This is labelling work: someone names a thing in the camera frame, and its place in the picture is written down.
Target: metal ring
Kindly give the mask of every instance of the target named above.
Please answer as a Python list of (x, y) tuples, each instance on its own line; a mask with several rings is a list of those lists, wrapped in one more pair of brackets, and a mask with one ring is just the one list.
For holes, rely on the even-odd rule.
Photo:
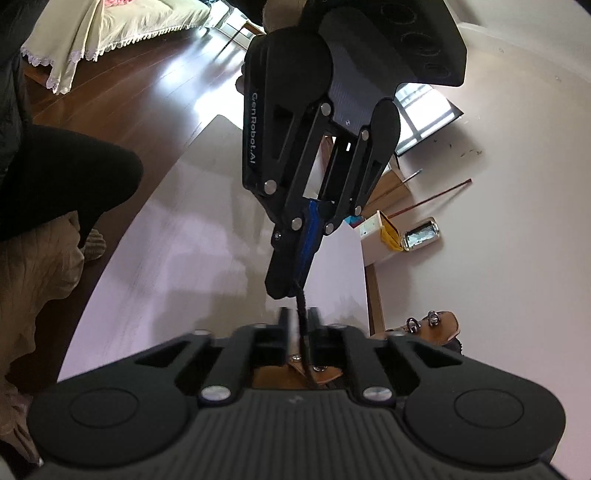
[(427, 320), (429, 320), (429, 326), (436, 327), (441, 323), (441, 317), (435, 310), (431, 310), (427, 313)]
[(410, 333), (417, 333), (420, 327), (421, 324), (417, 321), (416, 318), (410, 317), (407, 320), (407, 328)]

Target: metal screw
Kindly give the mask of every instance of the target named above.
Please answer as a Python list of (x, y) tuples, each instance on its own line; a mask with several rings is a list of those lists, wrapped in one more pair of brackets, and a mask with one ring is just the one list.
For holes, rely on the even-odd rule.
[(265, 193), (267, 195), (273, 195), (277, 191), (277, 183), (275, 180), (267, 180), (265, 182)]
[(386, 387), (368, 387), (363, 391), (366, 400), (380, 402), (392, 398), (392, 392)]
[(328, 103), (323, 103), (320, 106), (320, 112), (322, 113), (322, 115), (324, 116), (329, 116), (330, 113), (332, 112), (332, 108), (330, 107), (330, 105)]
[(230, 389), (222, 385), (212, 385), (201, 390), (201, 396), (207, 401), (224, 401), (230, 398), (230, 395)]
[(301, 228), (301, 218), (300, 217), (295, 217), (292, 221), (291, 221), (291, 229), (298, 231)]

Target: beige cloth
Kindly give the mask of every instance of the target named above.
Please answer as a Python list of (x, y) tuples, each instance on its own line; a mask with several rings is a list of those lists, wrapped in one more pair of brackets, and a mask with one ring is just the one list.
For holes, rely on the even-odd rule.
[(35, 349), (35, 318), (78, 285), (84, 256), (78, 214), (68, 213), (0, 243), (0, 439), (38, 461), (26, 424), (29, 399), (4, 380), (10, 364)]
[(106, 8), (103, 0), (50, 0), (21, 47), (34, 65), (51, 65), (46, 87), (67, 93), (78, 62), (113, 48), (206, 22), (199, 0), (134, 0)]
[(265, 32), (297, 25), (305, 4), (306, 0), (267, 0), (262, 10)]

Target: white table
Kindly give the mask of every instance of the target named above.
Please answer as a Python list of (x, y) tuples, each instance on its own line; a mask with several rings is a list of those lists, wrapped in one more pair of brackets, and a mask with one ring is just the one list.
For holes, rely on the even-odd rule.
[[(242, 187), (241, 149), (242, 131), (217, 116), (167, 174), (101, 276), (60, 380), (196, 329), (227, 336), (295, 309), (266, 294), (272, 223)], [(368, 333), (361, 242), (347, 224), (324, 238), (305, 292), (323, 323)]]

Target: bed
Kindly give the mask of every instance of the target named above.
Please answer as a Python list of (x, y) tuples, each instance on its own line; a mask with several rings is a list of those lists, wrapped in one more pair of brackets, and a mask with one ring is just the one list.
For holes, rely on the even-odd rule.
[(46, 87), (67, 93), (78, 62), (96, 61), (113, 48), (175, 30), (199, 27), (210, 7), (199, 0), (50, 0), (21, 52), (33, 66), (51, 66)]

